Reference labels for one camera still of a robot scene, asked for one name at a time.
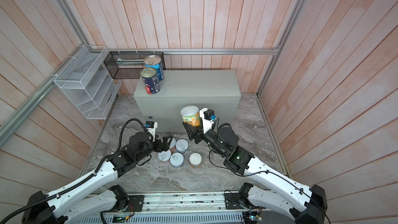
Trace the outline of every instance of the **white can lid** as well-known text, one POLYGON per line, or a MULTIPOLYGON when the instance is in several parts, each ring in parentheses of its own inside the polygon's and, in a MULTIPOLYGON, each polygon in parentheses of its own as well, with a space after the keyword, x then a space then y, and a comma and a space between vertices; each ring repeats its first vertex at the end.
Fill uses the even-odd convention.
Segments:
POLYGON ((199 108, 197 106, 187 106, 182 108, 181 115, 190 116, 199 112, 199 108))
POLYGON ((189 156, 189 162, 193 165, 199 165, 202 162, 202 156, 199 153, 192 153, 189 156))
POLYGON ((170 157, 170 163, 174 166, 180 166, 184 162, 184 156, 181 153, 176 152, 170 157))
POLYGON ((185 151, 186 149, 188 149, 188 141, 186 141, 185 139, 180 139, 176 142, 176 149, 178 151, 185 151))
POLYGON ((176 146, 176 139, 173 138, 172 142, 170 143, 170 148, 175 147, 176 146))
POLYGON ((158 158, 160 161, 167 161, 170 159, 171 155, 172 155, 172 152, 170 150, 167 150, 166 152, 159 152, 158 158))

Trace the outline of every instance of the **blue label can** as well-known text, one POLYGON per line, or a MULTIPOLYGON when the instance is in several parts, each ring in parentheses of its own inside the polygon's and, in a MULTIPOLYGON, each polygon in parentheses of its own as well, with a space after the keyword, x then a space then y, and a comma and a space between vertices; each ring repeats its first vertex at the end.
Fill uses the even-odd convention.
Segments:
POLYGON ((152 67, 156 69, 159 81, 161 82, 164 78, 162 58, 160 56, 147 56, 144 59, 145 67, 152 67))
POLYGON ((154 94, 160 91, 160 83, 156 69, 152 67, 146 67, 141 70, 141 77, 145 84, 145 90, 149 94, 154 94))

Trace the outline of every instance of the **can lid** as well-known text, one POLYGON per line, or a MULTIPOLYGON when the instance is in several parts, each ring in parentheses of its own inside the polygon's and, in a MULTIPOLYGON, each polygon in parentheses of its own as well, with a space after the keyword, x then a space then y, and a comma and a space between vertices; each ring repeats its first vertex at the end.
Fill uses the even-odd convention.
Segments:
POLYGON ((144 63, 146 65, 156 65, 162 62, 162 58, 160 56, 151 55, 144 58, 144 63))
POLYGON ((181 153, 176 152, 170 158, 170 163, 174 166, 180 166, 184 162, 184 156, 181 153))
POLYGON ((170 148, 175 147, 176 146, 176 139, 173 138, 172 142, 170 143, 170 148))
POLYGON ((188 149, 188 141, 186 141, 185 139, 180 139, 176 142, 176 148, 178 151, 185 151, 186 149, 188 149))
POLYGON ((202 156, 199 153, 192 153, 191 156, 189 156, 189 162, 192 165, 199 165, 202 162, 202 156))
POLYGON ((199 108, 197 106, 187 106, 182 108, 181 115, 190 116, 199 112, 199 108))
POLYGON ((159 152, 158 158, 160 161, 167 161, 170 159, 171 155, 172 155, 172 152, 170 150, 167 150, 166 152, 159 152))
POLYGON ((143 70, 141 70, 141 76, 144 78, 151 78, 157 75, 156 69, 152 67, 146 67, 143 70))

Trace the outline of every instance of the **wooden wall panel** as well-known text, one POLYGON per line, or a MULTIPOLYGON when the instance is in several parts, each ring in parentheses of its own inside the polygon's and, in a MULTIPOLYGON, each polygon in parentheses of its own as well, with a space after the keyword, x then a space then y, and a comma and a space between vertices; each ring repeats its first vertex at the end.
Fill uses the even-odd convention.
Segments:
MULTIPOLYGON (((117 18, 115 11, 108 14, 117 18)), ((119 40, 126 42, 125 35, 119 40)), ((55 0, 0 0, 0 125, 78 45, 55 0)), ((100 127, 53 89, 0 151, 0 218, 24 206, 31 194, 75 180, 100 127)))
MULTIPOLYGON (((67 2, 90 44, 105 43, 112 48, 268 48, 280 42, 297 0, 67 2)), ((165 63, 167 69, 231 69, 236 71, 242 92, 257 92, 271 59, 267 55, 182 55, 165 56, 165 63)), ((120 93, 134 92, 132 81, 123 83, 120 93)))
POLYGON ((309 0, 261 95, 293 178, 326 190, 332 222, 396 222, 397 2, 309 0))

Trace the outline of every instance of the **vent grille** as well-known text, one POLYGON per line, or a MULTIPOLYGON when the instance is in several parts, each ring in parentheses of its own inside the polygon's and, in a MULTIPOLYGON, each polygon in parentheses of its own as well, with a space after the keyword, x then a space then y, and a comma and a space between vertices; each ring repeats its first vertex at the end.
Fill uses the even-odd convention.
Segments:
MULTIPOLYGON (((113 214, 107 215, 104 213, 106 223, 112 223, 113 216, 113 214)), ((129 218, 126 223, 240 223, 241 218, 241 212, 136 214, 129 218)), ((101 223, 101 218, 99 216, 92 216, 77 222, 77 224, 94 223, 101 223)))

